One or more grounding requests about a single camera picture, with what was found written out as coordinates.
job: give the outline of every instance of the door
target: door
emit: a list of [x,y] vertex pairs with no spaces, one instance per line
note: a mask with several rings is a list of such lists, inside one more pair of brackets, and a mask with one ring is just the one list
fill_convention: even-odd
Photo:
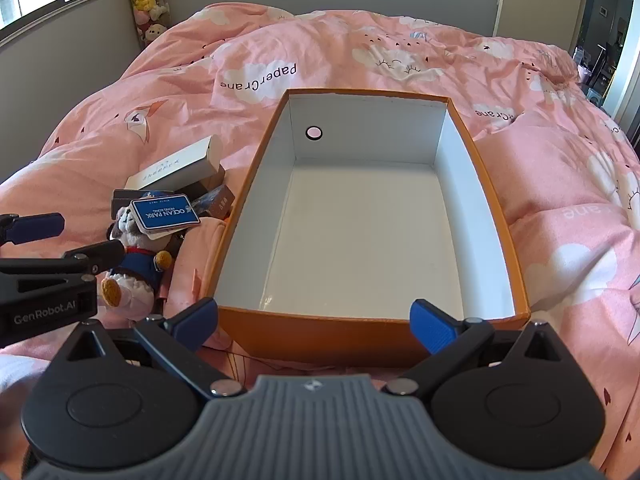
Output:
[[584,12],[583,0],[500,0],[494,36],[572,49]]

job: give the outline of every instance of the blue tag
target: blue tag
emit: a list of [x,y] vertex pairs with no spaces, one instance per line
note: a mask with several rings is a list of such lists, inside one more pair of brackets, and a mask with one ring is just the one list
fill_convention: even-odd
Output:
[[142,227],[149,231],[200,223],[186,195],[133,200],[131,206]]

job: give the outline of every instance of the plush toy's yellow hand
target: plush toy's yellow hand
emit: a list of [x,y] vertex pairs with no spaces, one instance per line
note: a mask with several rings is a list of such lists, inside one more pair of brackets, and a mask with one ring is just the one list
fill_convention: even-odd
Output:
[[113,278],[104,278],[100,284],[100,293],[110,307],[117,307],[122,299],[120,285]]
[[173,259],[167,251],[160,251],[154,257],[154,263],[159,270],[167,270],[169,267],[171,267],[172,261]]

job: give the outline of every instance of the bed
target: bed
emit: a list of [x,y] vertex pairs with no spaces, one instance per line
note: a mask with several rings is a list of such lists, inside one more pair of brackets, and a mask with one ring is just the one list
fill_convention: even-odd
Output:
[[[640,442],[640,165],[624,132],[585,99],[574,62],[557,47],[359,10],[293,16],[253,4],[206,7],[74,108],[40,157],[0,186],[4,212],[60,211],[66,218],[61,237],[5,245],[1,256],[59,256],[103,240],[113,189],[211,134],[223,140],[222,165],[237,194],[287,88],[386,89],[453,100],[510,226],[532,317],[553,324],[606,406],[592,462],[609,478],[626,478]],[[211,292],[224,229],[207,219],[187,234],[169,315]],[[10,356],[45,360],[65,330],[5,349],[3,387],[46,365]],[[256,360],[222,331],[207,347],[204,357],[245,384],[260,373],[336,372]],[[393,373],[376,370],[376,379]]]

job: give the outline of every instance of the white box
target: white box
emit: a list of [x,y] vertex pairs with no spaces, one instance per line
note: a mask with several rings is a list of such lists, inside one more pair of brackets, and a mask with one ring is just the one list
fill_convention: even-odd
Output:
[[222,141],[218,136],[209,136],[130,176],[125,189],[175,191],[216,174],[220,158]]
[[408,327],[418,298],[504,328],[530,316],[494,188],[444,97],[288,91],[221,247],[209,293],[256,357],[410,365],[425,354]]

